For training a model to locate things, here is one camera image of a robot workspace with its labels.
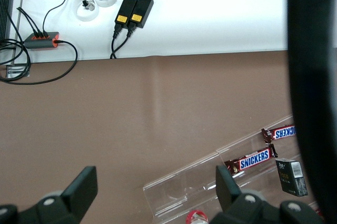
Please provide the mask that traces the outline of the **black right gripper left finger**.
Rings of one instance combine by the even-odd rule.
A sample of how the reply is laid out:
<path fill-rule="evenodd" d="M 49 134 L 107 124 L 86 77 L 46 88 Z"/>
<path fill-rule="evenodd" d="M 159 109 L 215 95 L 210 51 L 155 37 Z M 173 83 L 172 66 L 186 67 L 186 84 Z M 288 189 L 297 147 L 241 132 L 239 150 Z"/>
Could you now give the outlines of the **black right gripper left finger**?
<path fill-rule="evenodd" d="M 97 169 L 86 166 L 59 196 L 47 196 L 21 212 L 14 204 L 1 205 L 1 223 L 81 223 L 97 193 Z"/>

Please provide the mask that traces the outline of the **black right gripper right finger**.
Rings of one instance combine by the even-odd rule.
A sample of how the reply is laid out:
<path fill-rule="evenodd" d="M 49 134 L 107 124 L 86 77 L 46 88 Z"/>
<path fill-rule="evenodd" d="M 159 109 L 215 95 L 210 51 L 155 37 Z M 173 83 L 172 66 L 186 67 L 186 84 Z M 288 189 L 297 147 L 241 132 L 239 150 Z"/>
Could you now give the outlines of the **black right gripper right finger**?
<path fill-rule="evenodd" d="M 215 168 L 216 195 L 222 211 L 210 223 L 324 223 L 310 206 L 283 201 L 279 207 L 259 197 L 257 191 L 242 192 L 227 167 Z"/>

